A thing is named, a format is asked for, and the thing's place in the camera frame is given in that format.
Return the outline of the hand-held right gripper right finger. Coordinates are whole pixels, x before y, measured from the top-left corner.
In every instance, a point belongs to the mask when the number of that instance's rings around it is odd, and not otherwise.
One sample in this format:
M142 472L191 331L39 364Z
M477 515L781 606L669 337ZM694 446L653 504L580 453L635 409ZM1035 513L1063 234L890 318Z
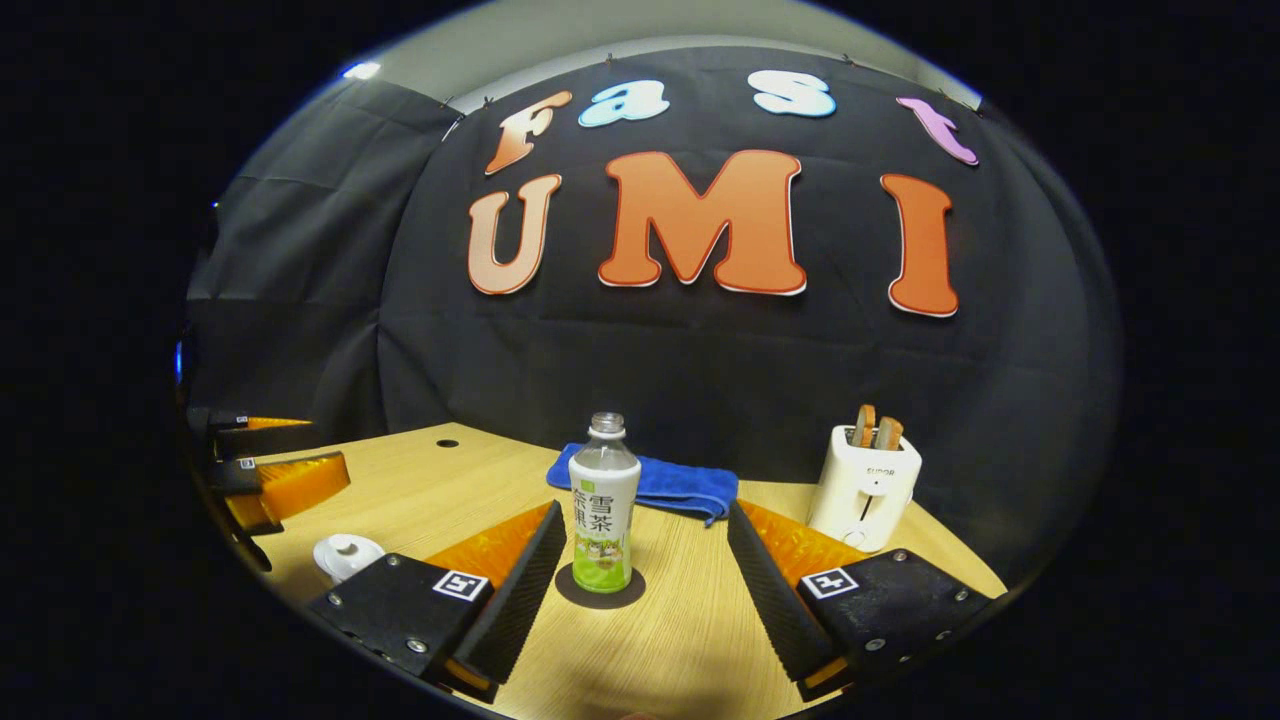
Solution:
M884 684L974 626L991 596L919 553L868 555L736 501L727 538L765 634L803 700Z

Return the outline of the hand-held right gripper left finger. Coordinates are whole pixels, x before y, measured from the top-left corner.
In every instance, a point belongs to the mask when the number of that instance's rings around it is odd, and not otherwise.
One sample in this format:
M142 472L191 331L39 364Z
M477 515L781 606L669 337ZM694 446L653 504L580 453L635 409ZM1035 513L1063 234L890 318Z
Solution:
M388 553L307 609L401 671L492 702L509 680L564 544L562 507L552 500L428 559Z

